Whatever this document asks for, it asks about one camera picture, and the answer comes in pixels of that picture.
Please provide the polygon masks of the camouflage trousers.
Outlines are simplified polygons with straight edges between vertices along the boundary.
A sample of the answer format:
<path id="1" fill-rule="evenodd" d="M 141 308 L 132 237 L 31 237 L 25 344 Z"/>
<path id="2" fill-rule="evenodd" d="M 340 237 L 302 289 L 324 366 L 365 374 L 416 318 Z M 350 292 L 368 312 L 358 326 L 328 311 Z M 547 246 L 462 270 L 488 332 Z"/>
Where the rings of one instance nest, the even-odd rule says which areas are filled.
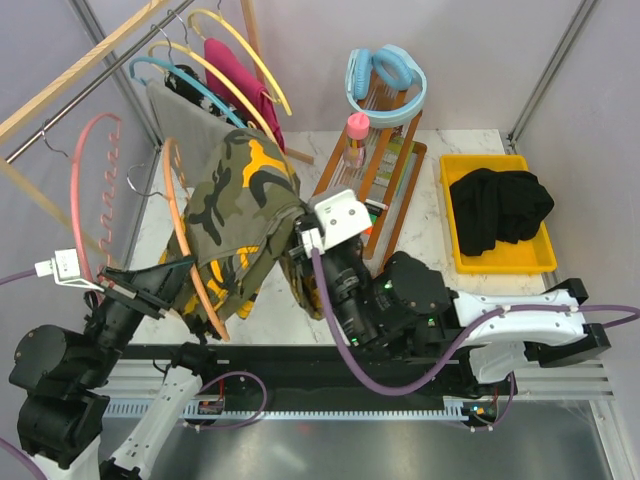
<path id="1" fill-rule="evenodd" d="M 227 338 L 226 320 L 249 316 L 275 265 L 298 305 L 322 319 L 313 278 L 289 254 L 296 224 L 309 209 L 299 196 L 296 172 L 276 143 L 258 130 L 231 131 L 192 190 L 180 225 L 208 300 L 203 302 L 187 279 L 173 303 L 192 334 L 200 340 Z"/>

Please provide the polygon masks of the pink hanger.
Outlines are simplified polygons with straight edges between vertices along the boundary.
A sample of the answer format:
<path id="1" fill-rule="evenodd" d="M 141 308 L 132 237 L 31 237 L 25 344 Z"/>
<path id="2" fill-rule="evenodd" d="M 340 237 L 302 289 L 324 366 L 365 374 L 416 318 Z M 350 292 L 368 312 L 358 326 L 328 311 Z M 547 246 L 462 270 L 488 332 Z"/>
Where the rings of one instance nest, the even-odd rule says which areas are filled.
<path id="1" fill-rule="evenodd" d="M 88 236 L 83 233 L 82 219 L 81 219 L 81 202 L 80 202 L 80 182 L 81 182 L 81 166 L 84 157 L 85 147 L 87 146 L 89 137 L 94 128 L 99 123 L 107 122 L 111 126 L 111 130 L 107 135 L 109 148 L 106 153 L 106 159 L 108 163 L 108 169 L 104 173 L 106 182 L 106 189 L 102 192 L 102 201 L 104 204 L 104 212 L 100 215 L 100 223 L 104 228 L 104 235 L 97 241 L 98 253 L 103 255 L 104 262 L 100 267 L 111 266 L 113 264 L 113 257 L 111 255 L 111 244 L 113 240 L 113 233 L 111 228 L 111 222 L 113 220 L 113 201 L 116 196 L 116 184 L 115 181 L 118 175 L 118 160 L 120 155 L 119 142 L 121 137 L 122 120 L 119 116 L 111 112 L 100 113 L 85 125 L 80 133 L 80 136 L 76 142 L 73 155 L 70 156 L 66 152 L 60 149 L 53 148 L 47 138 L 44 127 L 40 129 L 40 136 L 42 137 L 45 145 L 51 151 L 61 153 L 71 162 L 71 176 L 70 176 L 70 207 L 71 207 L 71 228 L 75 242 L 75 249 L 79 258 L 81 266 L 81 276 L 96 285 L 100 280 L 100 272 L 93 273 L 90 267 L 87 247 L 89 246 Z M 99 295 L 99 301 L 105 297 L 103 292 L 96 291 Z"/>

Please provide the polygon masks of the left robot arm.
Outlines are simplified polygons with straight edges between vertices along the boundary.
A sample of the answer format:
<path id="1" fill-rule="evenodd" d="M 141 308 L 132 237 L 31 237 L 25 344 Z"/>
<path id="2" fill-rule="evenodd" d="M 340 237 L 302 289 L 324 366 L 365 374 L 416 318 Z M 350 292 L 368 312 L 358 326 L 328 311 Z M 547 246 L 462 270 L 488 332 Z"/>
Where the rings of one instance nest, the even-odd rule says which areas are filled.
<path id="1" fill-rule="evenodd" d="M 195 259 L 137 271 L 105 267 L 85 281 L 90 308 L 83 332 L 57 325 L 29 331 L 16 347 L 12 385 L 26 394 L 18 416 L 18 454 L 39 479 L 147 479 L 187 404 L 219 382 L 202 345 L 185 343 L 173 357 L 151 406 L 121 446 L 100 460 L 103 416 L 99 394 L 144 317 L 167 314 Z"/>

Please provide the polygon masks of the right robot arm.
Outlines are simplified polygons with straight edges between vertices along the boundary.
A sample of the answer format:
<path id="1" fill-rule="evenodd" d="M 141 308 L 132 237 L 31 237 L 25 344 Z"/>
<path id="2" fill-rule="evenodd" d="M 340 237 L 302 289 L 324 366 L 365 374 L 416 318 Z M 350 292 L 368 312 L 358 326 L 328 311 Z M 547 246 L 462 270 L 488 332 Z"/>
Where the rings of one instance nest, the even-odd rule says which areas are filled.
<path id="1" fill-rule="evenodd" d="M 404 251 L 372 275 L 362 230 L 305 215 L 291 254 L 313 272 L 341 359 L 375 393 L 409 395 L 458 366 L 460 386 L 477 394 L 531 362 L 566 367 L 611 347 L 605 325 L 586 320 L 576 279 L 530 297 L 472 294 Z"/>

